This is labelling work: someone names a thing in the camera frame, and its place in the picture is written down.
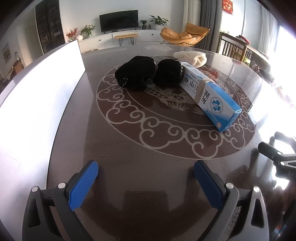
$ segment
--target potted plant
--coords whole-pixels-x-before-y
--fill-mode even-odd
[[[161,18],[160,16],[154,17],[153,15],[150,15],[152,19],[150,19],[150,22],[154,22],[155,29],[162,30],[164,26],[167,26],[168,20],[165,18]]]
[[[140,22],[142,24],[142,29],[143,30],[147,29],[147,26],[146,26],[147,20],[141,20]]]
[[[80,32],[80,34],[85,34],[87,37],[91,37],[92,36],[92,31],[94,31],[95,26],[94,25],[86,25]]]
[[[70,29],[70,32],[66,34],[66,36],[70,39],[70,41],[73,41],[75,39],[77,30],[78,28],[74,28],[73,31]]]

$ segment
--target gray curtain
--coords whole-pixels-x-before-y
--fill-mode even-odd
[[[210,31],[198,44],[197,48],[204,50],[211,50],[214,27],[216,21],[217,0],[201,0],[200,6],[200,26],[209,28]]]

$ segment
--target blue and white box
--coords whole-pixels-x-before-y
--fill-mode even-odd
[[[184,78],[180,86],[196,101],[200,108],[214,123],[219,132],[226,131],[242,112],[239,105],[217,84],[204,81],[209,78],[201,71],[187,62],[182,62],[185,67]],[[202,84],[202,90],[199,101],[196,99],[197,88]]]

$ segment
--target white vase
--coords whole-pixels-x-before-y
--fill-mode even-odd
[[[164,26],[162,26],[162,25],[158,25],[158,24],[155,24],[155,25],[154,25],[154,28],[155,28],[156,30],[162,30],[162,29],[164,28]]]
[[[83,40],[83,36],[82,36],[82,35],[77,35],[76,39],[77,39],[78,41],[81,41],[81,40]]]

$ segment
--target cream cloth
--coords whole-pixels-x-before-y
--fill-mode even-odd
[[[181,62],[187,62],[191,64],[195,68],[199,68],[207,62],[207,57],[205,56],[205,53],[197,51],[176,52],[173,54],[173,56]]]

